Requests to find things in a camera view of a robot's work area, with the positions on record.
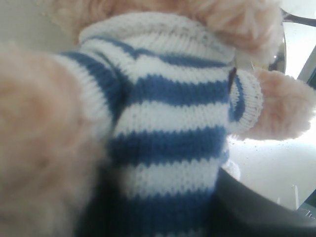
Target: blue stripe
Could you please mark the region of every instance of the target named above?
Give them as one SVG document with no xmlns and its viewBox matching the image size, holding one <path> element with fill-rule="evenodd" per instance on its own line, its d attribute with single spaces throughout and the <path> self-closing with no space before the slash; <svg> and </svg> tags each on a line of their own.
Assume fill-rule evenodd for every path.
<svg viewBox="0 0 316 237">
<path fill-rule="evenodd" d="M 84 53 L 64 52 L 61 55 L 66 56 L 84 67 L 90 76 L 94 77 L 98 86 L 101 88 L 106 103 L 111 111 L 114 121 L 117 119 L 122 107 L 123 88 L 112 69 Z"/>
<path fill-rule="evenodd" d="M 154 237 L 205 228 L 210 220 L 213 190 L 174 197 L 113 198 L 116 202 L 111 203 L 111 232 L 114 236 Z"/>
<path fill-rule="evenodd" d="M 129 54 L 132 58 L 137 59 L 141 55 L 147 55 L 152 57 L 158 57 L 161 61 L 174 66 L 193 67 L 193 68 L 219 68 L 226 67 L 227 64 L 218 61 L 201 59 L 188 55 L 176 55 L 176 54 L 156 54 L 144 48 L 134 48 L 120 40 L 113 39 L 105 36 L 93 36 L 82 41 L 81 44 L 89 40 L 101 40 L 106 41 L 114 46 L 121 48 L 125 53 Z"/>
<path fill-rule="evenodd" d="M 245 112 L 246 104 L 245 104 L 242 84 L 240 82 L 239 77 L 236 77 L 235 83 L 238 89 L 239 96 L 238 96 L 236 107 L 233 107 L 233 105 L 231 104 L 230 121 L 239 122 L 239 120 L 243 116 L 243 113 Z"/>
<path fill-rule="evenodd" d="M 226 129 L 213 127 L 181 132 L 142 132 L 120 135 L 109 145 L 113 165 L 147 166 L 207 157 L 220 158 Z"/>
<path fill-rule="evenodd" d="M 228 81 L 207 83 L 180 83 L 159 75 L 139 79 L 127 101 L 127 105 L 143 101 L 160 101 L 174 106 L 190 106 L 209 103 L 228 103 Z"/>
</svg>

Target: ribbed cuff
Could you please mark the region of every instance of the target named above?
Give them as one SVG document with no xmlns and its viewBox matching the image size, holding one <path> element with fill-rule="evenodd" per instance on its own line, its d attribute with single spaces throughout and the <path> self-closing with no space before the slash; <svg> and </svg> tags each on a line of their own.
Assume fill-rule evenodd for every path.
<svg viewBox="0 0 316 237">
<path fill-rule="evenodd" d="M 238 101 L 243 99 L 245 109 L 241 118 L 233 122 L 232 133 L 246 132 L 251 129 L 258 121 L 263 107 L 263 94 L 258 79 L 243 70 L 238 70 L 237 75 L 241 83 L 242 96 L 239 93 L 236 83 L 234 83 L 231 91 L 231 101 L 233 107 L 236 108 Z"/>
</svg>

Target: stuffed toy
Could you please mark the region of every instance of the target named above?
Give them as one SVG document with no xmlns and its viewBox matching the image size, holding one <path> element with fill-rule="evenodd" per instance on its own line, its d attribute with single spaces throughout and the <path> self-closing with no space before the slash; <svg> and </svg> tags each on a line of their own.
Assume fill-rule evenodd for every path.
<svg viewBox="0 0 316 237">
<path fill-rule="evenodd" d="M 263 63 L 276 54 L 278 0 L 48 8 L 77 50 L 0 52 L 2 237 L 74 236 L 90 206 L 104 210 L 95 222 L 108 236 L 209 236 L 227 136 L 282 140 L 309 129 L 311 88 L 233 66 L 236 50 Z"/>
</svg>

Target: knit fabric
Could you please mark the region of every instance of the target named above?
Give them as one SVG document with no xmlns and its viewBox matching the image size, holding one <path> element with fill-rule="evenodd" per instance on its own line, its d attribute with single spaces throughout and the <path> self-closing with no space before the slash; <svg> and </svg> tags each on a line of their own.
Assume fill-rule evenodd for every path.
<svg viewBox="0 0 316 237">
<path fill-rule="evenodd" d="M 205 236 L 226 137 L 251 128 L 262 106 L 246 72 L 229 94 L 233 57 L 200 23 L 153 12 L 92 25 L 78 51 L 54 56 L 82 84 L 91 132 L 108 139 L 113 236 Z"/>
</svg>

